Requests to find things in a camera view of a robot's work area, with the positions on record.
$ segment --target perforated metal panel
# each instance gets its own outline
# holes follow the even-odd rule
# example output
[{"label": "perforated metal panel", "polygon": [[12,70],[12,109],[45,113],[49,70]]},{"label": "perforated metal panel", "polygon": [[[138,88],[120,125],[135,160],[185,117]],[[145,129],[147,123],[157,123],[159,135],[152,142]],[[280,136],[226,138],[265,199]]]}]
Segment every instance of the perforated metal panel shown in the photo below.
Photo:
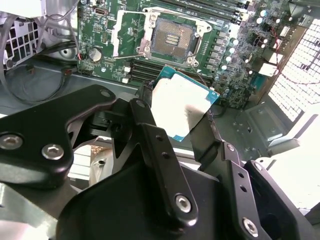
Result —
[{"label": "perforated metal panel", "polygon": [[320,19],[306,31],[269,96],[292,122],[320,102]]},{"label": "perforated metal panel", "polygon": [[15,21],[12,25],[3,55],[4,69],[9,70],[14,66],[31,58],[33,44],[38,43],[38,25],[34,22]]}]

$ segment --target green circuit board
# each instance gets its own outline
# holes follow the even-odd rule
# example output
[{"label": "green circuit board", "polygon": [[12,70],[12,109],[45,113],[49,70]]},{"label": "green circuit board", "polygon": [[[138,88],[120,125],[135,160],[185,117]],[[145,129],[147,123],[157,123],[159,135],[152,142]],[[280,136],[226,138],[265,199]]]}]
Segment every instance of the green circuit board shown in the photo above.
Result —
[{"label": "green circuit board", "polygon": [[[257,88],[243,57],[262,56],[252,38],[271,40],[263,24],[276,27],[273,19],[283,19],[287,2],[87,0],[77,9],[78,71],[139,87],[169,65],[199,82],[202,76],[221,94],[219,102],[239,109]],[[262,10],[266,16],[257,24]]]}]

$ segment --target black bracket with holes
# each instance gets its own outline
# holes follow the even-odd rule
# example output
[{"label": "black bracket with holes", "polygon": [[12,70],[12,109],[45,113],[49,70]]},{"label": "black bracket with holes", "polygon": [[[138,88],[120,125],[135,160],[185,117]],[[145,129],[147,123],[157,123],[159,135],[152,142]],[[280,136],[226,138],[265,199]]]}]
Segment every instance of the black bracket with holes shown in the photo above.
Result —
[{"label": "black bracket with holes", "polygon": [[[237,150],[221,139],[206,115],[190,134],[200,171],[179,164],[147,102],[116,99],[110,90],[93,85],[0,119],[0,182],[38,198],[35,204],[58,202],[62,197],[50,194],[65,182],[73,151],[98,136],[111,137],[112,175],[62,207],[57,240],[276,239],[274,229],[261,225],[255,184],[266,186],[273,205],[283,208],[300,231],[308,224],[276,184],[266,182],[264,170],[257,174],[248,163],[248,171],[242,167]],[[285,226],[288,233],[295,229]],[[296,238],[276,236],[316,239],[312,232],[298,233]]]}]

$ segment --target gray metal panel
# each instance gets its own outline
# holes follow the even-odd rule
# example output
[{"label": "gray metal panel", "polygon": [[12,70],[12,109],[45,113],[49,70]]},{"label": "gray metal panel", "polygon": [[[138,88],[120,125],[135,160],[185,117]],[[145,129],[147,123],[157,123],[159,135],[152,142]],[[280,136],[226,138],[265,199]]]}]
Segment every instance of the gray metal panel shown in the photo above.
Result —
[{"label": "gray metal panel", "polygon": [[[48,96],[57,88],[61,78],[60,66],[50,65],[34,60],[27,61],[26,63],[34,64],[35,72],[38,72],[39,76],[33,79],[28,79],[22,72],[22,74],[14,74],[12,77],[7,77],[7,81],[15,93],[25,98],[26,94],[23,91],[23,85],[25,85],[28,95],[33,98],[40,99]],[[88,77],[75,73],[68,80],[68,83],[61,95],[69,94],[94,84],[110,89],[116,96],[119,96],[119,94],[123,92],[135,94],[137,91],[136,87],[125,85],[120,82],[107,81],[97,77]],[[0,85],[0,114],[10,115],[29,107],[29,105],[22,104],[9,96],[4,91],[2,85]]]}]

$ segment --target screw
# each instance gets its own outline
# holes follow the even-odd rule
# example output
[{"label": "screw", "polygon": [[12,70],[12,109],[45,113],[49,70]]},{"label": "screw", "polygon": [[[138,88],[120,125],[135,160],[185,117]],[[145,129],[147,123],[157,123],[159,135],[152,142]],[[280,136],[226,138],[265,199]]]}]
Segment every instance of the screw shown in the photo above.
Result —
[{"label": "screw", "polygon": [[157,20],[157,16],[154,15],[154,14],[152,14],[152,15],[150,16],[150,20],[154,22],[155,20]]},{"label": "screw", "polygon": [[188,64],[192,64],[193,61],[194,61],[194,60],[193,60],[192,57],[188,57],[188,58],[186,59],[186,62],[187,62]]},{"label": "screw", "polygon": [[234,151],[235,151],[234,146],[232,146],[231,144],[227,144],[226,146],[227,146],[227,147],[228,147],[228,149],[230,149],[232,152],[234,152]]},{"label": "screw", "polygon": [[254,166],[255,166],[256,169],[258,169],[259,171],[262,171],[262,166],[261,166],[259,163],[255,162],[255,163],[254,163]]},{"label": "screw", "polygon": [[247,232],[251,236],[253,236],[255,238],[257,238],[259,236],[258,229],[257,229],[256,225],[251,220],[249,220],[248,218],[244,217],[242,222],[243,222],[245,230],[247,230]]},{"label": "screw", "polygon": [[65,151],[60,145],[48,144],[42,148],[42,156],[49,160],[59,160],[64,156]]},{"label": "screw", "polygon": [[15,150],[22,146],[21,137],[14,134],[7,134],[0,137],[0,148],[4,150]]},{"label": "screw", "polygon": [[191,211],[191,203],[188,198],[183,195],[178,195],[175,197],[175,204],[184,213],[189,213]]}]

